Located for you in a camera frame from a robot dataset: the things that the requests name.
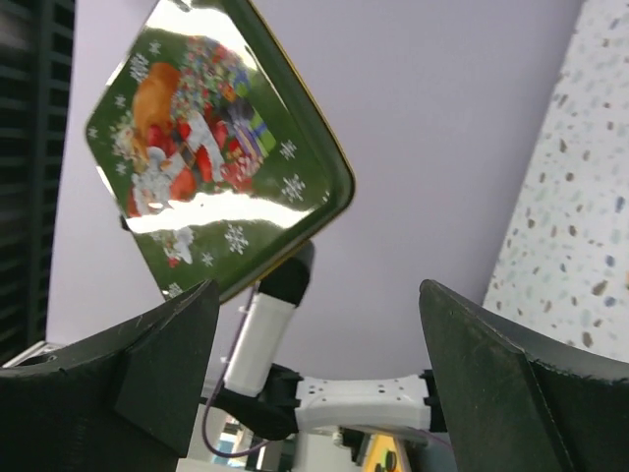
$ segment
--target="decorated tin tray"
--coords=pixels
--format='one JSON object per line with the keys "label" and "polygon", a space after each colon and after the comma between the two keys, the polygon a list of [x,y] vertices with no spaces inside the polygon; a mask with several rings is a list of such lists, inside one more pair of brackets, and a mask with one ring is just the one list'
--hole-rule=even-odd
{"label": "decorated tin tray", "polygon": [[350,203],[339,145],[247,0],[160,0],[86,125],[162,293],[225,301]]}

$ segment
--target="purple wire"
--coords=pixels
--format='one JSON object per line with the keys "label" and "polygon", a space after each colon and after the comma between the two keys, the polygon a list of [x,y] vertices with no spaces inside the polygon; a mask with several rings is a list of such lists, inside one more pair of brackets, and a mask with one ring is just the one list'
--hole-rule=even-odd
{"label": "purple wire", "polygon": [[420,434],[422,436],[425,436],[426,438],[428,438],[429,440],[433,440],[436,443],[445,445],[448,449],[450,450],[454,450],[452,447],[452,444],[446,440],[443,440],[442,438],[440,438],[439,436],[429,432],[429,431],[425,431],[425,430],[420,430]]}
{"label": "purple wire", "polygon": [[223,367],[220,377],[218,378],[218,382],[216,383],[216,386],[214,387],[212,395],[207,400],[207,403],[205,404],[205,410],[203,411],[203,421],[201,423],[201,435],[203,437],[203,443],[205,444],[205,447],[207,447],[212,454],[217,455],[219,457],[226,458],[226,459],[236,459],[238,457],[245,457],[247,455],[251,455],[254,452],[258,452],[260,449],[262,449],[263,447],[269,444],[269,441],[264,441],[264,442],[261,442],[260,444],[256,444],[254,447],[250,449],[242,450],[240,452],[223,452],[221,450],[216,449],[211,444],[209,438],[207,437],[207,417],[209,416],[209,410],[212,408],[212,405],[216,401],[216,396],[218,395],[218,392],[220,391],[220,389],[223,387],[225,383],[225,375],[227,374],[227,368],[229,367],[229,363],[232,361],[232,357],[234,356],[234,351],[236,351],[236,345],[238,344],[240,335],[243,332],[243,328],[245,327],[245,321],[247,320],[249,311],[252,308],[252,304],[254,303],[254,297],[256,296],[256,292],[257,292],[257,284],[253,286],[251,289],[251,292],[249,294],[249,299],[247,300],[247,305],[245,305],[245,309],[244,309],[245,313],[242,315],[240,319],[240,324],[238,326],[238,329],[236,330],[236,336],[234,337],[234,341],[232,342],[229,348],[229,354],[227,355],[227,362],[225,363],[225,367]]}

